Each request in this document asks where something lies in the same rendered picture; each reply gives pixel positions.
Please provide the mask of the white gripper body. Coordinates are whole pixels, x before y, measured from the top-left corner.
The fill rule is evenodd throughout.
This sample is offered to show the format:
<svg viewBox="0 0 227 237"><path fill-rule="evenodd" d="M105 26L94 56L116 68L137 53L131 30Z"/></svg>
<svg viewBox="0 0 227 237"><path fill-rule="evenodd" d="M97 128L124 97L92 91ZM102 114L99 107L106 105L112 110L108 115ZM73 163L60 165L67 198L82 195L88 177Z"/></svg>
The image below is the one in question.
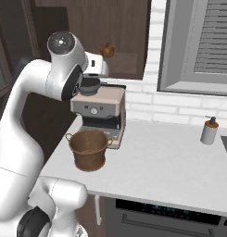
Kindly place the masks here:
<svg viewBox="0 0 227 237"><path fill-rule="evenodd" d="M109 67L108 67L108 64L105 60L102 60L100 62L100 73L99 73L99 76L101 78L107 78L109 75Z"/></svg>

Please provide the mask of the dark wood cabinet door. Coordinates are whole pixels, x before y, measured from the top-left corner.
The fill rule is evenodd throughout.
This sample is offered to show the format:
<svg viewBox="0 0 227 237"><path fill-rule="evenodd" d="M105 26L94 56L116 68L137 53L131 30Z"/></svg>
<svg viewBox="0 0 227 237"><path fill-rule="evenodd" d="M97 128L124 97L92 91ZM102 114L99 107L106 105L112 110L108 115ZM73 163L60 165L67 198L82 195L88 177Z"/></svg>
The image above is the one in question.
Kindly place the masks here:
<svg viewBox="0 0 227 237"><path fill-rule="evenodd" d="M114 45L107 58L109 77L141 80L145 70L151 0L69 0L69 30L85 51L99 54Z"/></svg>

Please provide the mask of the brown woven basket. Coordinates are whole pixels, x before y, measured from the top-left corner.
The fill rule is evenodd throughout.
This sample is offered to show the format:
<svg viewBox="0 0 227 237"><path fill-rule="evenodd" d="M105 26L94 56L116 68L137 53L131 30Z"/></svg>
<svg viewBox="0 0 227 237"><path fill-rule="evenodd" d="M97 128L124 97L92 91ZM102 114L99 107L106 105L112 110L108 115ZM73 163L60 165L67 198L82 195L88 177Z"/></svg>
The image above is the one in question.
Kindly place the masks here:
<svg viewBox="0 0 227 237"><path fill-rule="evenodd" d="M84 130L74 134L66 133L65 138L73 153L76 168L91 172L105 165L105 152L113 141L108 139L102 131Z"/></svg>

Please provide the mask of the dark tall cabinet unit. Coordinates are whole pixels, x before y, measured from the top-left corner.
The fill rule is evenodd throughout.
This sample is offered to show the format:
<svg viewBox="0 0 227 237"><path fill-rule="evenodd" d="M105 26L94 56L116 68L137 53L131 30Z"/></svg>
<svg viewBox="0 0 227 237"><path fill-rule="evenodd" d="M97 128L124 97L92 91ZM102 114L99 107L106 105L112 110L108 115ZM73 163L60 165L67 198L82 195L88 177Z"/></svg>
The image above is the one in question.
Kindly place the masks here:
<svg viewBox="0 0 227 237"><path fill-rule="evenodd" d="M34 54L34 0L0 0L0 118L14 84L14 67Z"/></svg>

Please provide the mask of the brown base cabinet door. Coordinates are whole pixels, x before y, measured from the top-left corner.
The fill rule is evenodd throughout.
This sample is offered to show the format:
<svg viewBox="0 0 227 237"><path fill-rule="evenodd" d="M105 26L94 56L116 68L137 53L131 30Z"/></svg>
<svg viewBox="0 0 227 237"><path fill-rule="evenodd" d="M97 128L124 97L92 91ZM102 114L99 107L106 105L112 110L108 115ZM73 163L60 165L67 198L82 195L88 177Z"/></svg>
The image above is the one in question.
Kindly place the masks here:
<svg viewBox="0 0 227 237"><path fill-rule="evenodd" d="M96 222L95 196L92 194L88 195L84 206L76 210L76 217L80 224L88 232L88 237L106 237L106 220L103 197L99 197L99 210L101 217L100 225Z"/></svg>

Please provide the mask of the beige espresso coffee machine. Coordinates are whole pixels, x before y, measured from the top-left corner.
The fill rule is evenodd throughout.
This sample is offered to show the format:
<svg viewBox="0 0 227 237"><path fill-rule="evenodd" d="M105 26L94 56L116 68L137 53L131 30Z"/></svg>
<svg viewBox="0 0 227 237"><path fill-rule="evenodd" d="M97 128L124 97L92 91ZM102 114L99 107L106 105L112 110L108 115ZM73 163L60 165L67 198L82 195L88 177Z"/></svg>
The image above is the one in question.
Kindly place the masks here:
<svg viewBox="0 0 227 237"><path fill-rule="evenodd" d="M80 91L70 100L70 111L82 116L81 130L102 131L119 149L126 125L126 86L84 78Z"/></svg>

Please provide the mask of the grey window with blinds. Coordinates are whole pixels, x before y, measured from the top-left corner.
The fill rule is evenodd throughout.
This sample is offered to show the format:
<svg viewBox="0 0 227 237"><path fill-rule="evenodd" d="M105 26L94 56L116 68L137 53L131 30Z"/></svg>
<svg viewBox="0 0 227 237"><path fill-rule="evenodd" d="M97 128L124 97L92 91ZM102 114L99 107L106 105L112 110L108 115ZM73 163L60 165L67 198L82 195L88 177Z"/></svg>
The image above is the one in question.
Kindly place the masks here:
<svg viewBox="0 0 227 237"><path fill-rule="evenodd" d="M227 96L227 0L167 0L158 90Z"/></svg>

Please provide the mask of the white soap dispenser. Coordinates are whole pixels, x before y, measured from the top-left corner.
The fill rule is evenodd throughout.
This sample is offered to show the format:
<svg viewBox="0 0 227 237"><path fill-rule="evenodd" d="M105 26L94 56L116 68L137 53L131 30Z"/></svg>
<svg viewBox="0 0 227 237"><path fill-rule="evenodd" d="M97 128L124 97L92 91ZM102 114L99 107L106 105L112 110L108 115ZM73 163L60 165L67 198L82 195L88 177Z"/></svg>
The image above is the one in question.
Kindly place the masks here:
<svg viewBox="0 0 227 237"><path fill-rule="evenodd" d="M218 128L219 123L216 121L216 118L209 117L204 123L200 142L206 145L212 145L214 143Z"/></svg>

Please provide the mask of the grey dishwasher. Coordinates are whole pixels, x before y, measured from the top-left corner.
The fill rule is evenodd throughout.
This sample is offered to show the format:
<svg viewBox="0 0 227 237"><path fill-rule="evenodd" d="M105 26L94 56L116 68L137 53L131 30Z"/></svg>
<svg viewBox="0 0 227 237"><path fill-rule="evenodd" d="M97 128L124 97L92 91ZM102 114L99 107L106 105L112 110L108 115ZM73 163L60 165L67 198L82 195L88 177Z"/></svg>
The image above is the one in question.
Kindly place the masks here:
<svg viewBox="0 0 227 237"><path fill-rule="evenodd" d="M123 214L131 220L185 231L208 233L213 229L215 237L227 237L227 217L108 197L104 203L106 237L194 237L124 224Z"/></svg>

